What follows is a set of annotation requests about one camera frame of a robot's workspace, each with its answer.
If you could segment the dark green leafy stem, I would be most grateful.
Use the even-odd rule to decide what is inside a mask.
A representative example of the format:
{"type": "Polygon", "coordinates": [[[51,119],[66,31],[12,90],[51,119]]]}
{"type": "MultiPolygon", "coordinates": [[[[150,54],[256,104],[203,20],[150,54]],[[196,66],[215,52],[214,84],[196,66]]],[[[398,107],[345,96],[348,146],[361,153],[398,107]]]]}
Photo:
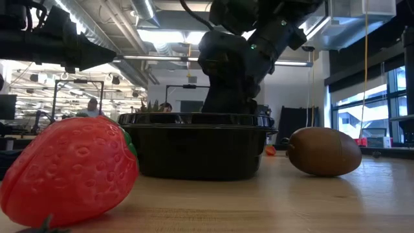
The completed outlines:
{"type": "Polygon", "coordinates": [[[49,214],[39,227],[27,227],[15,233],[72,233],[72,230],[69,228],[52,228],[50,223],[53,217],[52,214],[49,214]]]}

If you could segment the large glass window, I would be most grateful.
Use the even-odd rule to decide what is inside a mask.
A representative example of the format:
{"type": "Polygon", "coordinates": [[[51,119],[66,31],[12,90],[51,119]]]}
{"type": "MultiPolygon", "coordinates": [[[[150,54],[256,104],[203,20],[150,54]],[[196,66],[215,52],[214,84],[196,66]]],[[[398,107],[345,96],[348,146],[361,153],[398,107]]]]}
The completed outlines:
{"type": "Polygon", "coordinates": [[[408,114],[406,68],[398,67],[368,80],[331,93],[332,127],[354,139],[389,137],[404,142],[404,133],[394,117],[408,114]]]}

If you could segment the black plastic tupperware bowl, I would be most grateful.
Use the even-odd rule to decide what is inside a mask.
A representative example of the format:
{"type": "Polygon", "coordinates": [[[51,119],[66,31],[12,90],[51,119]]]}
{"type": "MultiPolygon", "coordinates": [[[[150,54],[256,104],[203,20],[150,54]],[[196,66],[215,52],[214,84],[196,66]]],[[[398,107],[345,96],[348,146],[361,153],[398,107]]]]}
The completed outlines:
{"type": "Polygon", "coordinates": [[[230,113],[127,113],[118,123],[131,137],[140,173],[170,179],[249,179],[267,137],[278,132],[269,116],[230,113]]]}

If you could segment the black curtain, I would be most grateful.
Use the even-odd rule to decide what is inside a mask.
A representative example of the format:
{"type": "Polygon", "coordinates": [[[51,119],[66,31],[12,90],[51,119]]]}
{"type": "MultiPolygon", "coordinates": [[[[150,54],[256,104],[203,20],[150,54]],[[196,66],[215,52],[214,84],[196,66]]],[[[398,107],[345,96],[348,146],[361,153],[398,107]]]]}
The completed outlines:
{"type": "Polygon", "coordinates": [[[298,129],[305,127],[320,126],[319,107],[314,108],[291,108],[283,106],[279,115],[278,134],[276,137],[276,145],[280,145],[282,138],[290,138],[290,136],[298,129]]]}

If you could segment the red plastic toy strawberry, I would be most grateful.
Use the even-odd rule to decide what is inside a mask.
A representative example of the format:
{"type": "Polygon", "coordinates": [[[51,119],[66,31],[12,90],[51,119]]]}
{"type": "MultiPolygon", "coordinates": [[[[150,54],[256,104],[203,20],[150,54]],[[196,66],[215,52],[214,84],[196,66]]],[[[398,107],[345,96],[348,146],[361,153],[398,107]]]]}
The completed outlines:
{"type": "Polygon", "coordinates": [[[37,228],[96,218],[119,205],[138,177],[129,134],[105,116],[55,122],[23,150],[0,185],[0,209],[37,228]]]}

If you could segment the green artificial plant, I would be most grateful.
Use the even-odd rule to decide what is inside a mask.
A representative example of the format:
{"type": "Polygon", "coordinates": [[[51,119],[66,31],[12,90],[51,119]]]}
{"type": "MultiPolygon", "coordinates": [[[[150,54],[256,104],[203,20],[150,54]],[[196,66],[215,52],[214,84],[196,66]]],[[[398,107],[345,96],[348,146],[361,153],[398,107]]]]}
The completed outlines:
{"type": "Polygon", "coordinates": [[[144,104],[143,102],[141,102],[140,112],[141,113],[161,112],[161,108],[160,108],[158,100],[155,100],[153,104],[151,103],[151,101],[149,101],[147,104],[144,104]]]}

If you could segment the brown toy kiwi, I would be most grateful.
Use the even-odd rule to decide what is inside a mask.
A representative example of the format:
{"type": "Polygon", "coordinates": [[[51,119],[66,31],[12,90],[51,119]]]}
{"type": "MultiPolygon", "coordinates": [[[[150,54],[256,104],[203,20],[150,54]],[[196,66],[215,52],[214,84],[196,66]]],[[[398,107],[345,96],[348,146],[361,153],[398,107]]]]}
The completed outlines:
{"type": "Polygon", "coordinates": [[[337,177],[356,170],[362,152],[349,135],[331,128],[309,127],[289,138],[287,157],[298,170],[318,177],[337,177]]]}

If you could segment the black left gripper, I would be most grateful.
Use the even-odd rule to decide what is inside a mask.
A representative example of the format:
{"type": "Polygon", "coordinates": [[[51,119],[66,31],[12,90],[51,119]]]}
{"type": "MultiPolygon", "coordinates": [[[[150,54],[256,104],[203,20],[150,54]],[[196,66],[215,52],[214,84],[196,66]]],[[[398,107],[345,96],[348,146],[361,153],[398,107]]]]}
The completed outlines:
{"type": "Polygon", "coordinates": [[[59,7],[47,10],[44,5],[36,8],[38,24],[34,28],[34,63],[55,63],[67,71],[75,68],[83,71],[111,63],[117,53],[77,34],[76,24],[70,14],[59,7]]]}

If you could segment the black frame post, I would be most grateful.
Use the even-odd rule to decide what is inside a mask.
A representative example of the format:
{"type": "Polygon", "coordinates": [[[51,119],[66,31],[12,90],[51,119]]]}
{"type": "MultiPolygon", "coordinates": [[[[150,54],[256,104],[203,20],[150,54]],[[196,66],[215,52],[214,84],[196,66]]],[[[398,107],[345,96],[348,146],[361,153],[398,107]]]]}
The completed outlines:
{"type": "Polygon", "coordinates": [[[414,26],[403,33],[404,65],[406,68],[407,108],[410,119],[405,123],[404,140],[414,145],[414,26]]]}

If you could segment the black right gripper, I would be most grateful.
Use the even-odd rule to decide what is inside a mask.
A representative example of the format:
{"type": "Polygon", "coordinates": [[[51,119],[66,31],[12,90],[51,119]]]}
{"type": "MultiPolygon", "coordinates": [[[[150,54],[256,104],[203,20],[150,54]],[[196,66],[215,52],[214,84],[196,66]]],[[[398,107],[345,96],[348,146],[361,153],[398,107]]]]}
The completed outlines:
{"type": "Polygon", "coordinates": [[[203,113],[255,113],[259,86],[259,43],[211,30],[199,43],[198,64],[209,77],[203,113]],[[242,89],[242,108],[240,103],[242,89]]]}

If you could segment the long ceiling light bar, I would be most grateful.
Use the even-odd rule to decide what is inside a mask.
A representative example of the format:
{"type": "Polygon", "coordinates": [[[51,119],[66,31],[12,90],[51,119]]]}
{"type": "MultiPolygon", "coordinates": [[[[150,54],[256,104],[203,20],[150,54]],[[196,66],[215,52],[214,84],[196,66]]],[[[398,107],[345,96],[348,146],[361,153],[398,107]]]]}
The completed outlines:
{"type": "MultiPolygon", "coordinates": [[[[113,62],[120,62],[121,60],[197,62],[198,58],[180,56],[118,55],[113,62]]],[[[275,65],[287,67],[312,67],[313,62],[278,60],[275,62],[275,65]]]]}

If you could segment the black metal frame rig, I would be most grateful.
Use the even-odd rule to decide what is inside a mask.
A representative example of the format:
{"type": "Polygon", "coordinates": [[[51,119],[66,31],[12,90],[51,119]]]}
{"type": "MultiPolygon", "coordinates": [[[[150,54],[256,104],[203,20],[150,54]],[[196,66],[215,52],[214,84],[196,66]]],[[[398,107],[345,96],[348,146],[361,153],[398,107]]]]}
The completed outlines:
{"type": "Polygon", "coordinates": [[[172,105],[173,112],[201,112],[208,90],[205,85],[167,85],[164,99],[172,105]]]}
{"type": "Polygon", "coordinates": [[[99,112],[102,114],[102,100],[104,97],[104,81],[95,81],[95,80],[86,80],[86,79],[75,79],[75,80],[56,80],[54,85],[54,96],[52,99],[52,112],[51,112],[51,123],[53,123],[55,119],[56,113],[56,99],[58,95],[58,91],[63,88],[67,83],[80,83],[80,84],[88,84],[88,83],[99,83],[101,88],[99,89],[100,92],[100,102],[99,102],[99,112]]]}

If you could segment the black monitor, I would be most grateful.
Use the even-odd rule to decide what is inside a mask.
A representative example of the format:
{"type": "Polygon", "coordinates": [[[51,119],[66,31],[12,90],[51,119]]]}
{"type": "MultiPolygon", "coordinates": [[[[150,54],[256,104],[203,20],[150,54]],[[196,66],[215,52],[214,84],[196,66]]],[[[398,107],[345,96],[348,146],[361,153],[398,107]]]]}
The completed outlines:
{"type": "Polygon", "coordinates": [[[0,120],[15,119],[16,102],[15,94],[0,94],[0,120]]]}

